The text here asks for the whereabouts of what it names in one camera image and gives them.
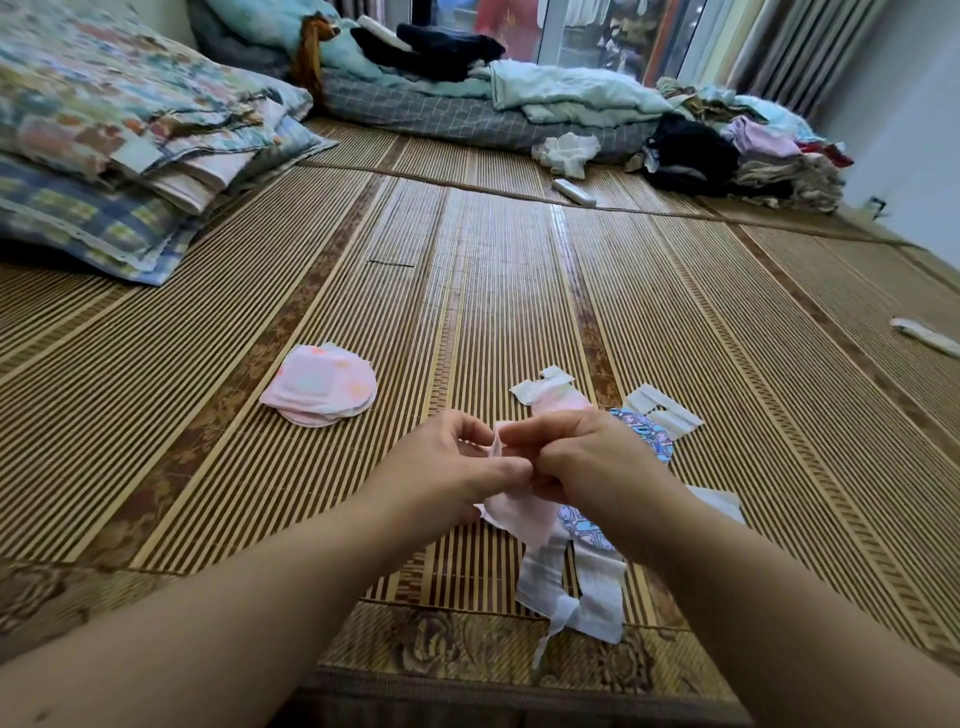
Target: white tissue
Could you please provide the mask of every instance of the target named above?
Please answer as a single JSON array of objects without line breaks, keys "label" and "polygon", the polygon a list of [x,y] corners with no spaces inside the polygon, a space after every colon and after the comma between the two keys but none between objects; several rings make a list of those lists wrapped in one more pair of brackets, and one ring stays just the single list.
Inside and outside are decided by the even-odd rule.
[{"label": "white tissue", "polygon": [[563,136],[548,136],[542,144],[530,151],[533,158],[555,175],[582,180],[586,175],[584,164],[597,156],[600,142],[596,136],[577,136],[567,132]]},{"label": "white tissue", "polygon": [[953,339],[944,336],[942,333],[937,333],[933,329],[925,327],[923,324],[918,324],[916,321],[911,321],[910,319],[891,319],[890,326],[905,336],[911,336],[918,341],[924,342],[938,352],[960,359],[960,344],[957,344]]}]

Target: crumpled tissue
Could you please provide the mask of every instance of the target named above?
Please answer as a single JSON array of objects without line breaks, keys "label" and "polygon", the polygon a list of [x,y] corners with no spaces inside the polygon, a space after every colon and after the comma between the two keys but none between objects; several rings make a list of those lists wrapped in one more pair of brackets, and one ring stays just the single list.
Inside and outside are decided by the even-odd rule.
[{"label": "crumpled tissue", "polygon": [[600,142],[596,136],[577,136],[567,132],[563,136],[548,136],[542,144],[530,150],[533,158],[555,175],[582,180],[584,164],[597,156]]}]

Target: pink clothing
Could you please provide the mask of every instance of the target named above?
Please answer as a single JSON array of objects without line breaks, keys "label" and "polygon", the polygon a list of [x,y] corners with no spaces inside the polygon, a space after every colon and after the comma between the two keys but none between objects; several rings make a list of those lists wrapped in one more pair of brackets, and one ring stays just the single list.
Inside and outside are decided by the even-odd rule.
[{"label": "pink clothing", "polygon": [[741,155],[788,158],[801,154],[800,147],[792,138],[772,132],[746,116],[737,116],[720,135],[736,147]]}]

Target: folded blanket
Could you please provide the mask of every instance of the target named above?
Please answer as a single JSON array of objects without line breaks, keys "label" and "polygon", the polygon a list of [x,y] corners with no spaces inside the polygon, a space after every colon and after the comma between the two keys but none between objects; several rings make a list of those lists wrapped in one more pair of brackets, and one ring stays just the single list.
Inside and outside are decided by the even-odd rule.
[{"label": "folded blanket", "polygon": [[[603,68],[494,61],[490,77],[493,106],[501,110],[520,107],[535,124],[614,127],[673,110],[653,88]],[[603,115],[607,111],[615,113]]]},{"label": "folded blanket", "polygon": [[203,215],[188,215],[147,187],[115,189],[59,174],[0,153],[0,238],[63,251],[99,270],[148,285],[170,278],[214,210],[266,184],[306,156],[336,142],[287,116],[278,144],[254,156]]},{"label": "folded blanket", "polygon": [[0,150],[95,179],[198,150],[273,144],[262,85],[136,19],[52,0],[4,0]]}]

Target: glass door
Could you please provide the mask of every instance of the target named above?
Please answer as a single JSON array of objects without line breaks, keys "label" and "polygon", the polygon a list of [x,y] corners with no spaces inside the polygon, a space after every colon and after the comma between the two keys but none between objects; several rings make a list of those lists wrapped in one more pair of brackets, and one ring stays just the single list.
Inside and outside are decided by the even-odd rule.
[{"label": "glass door", "polygon": [[653,85],[702,67],[732,0],[413,0],[418,24],[497,38],[504,58],[609,68]]}]

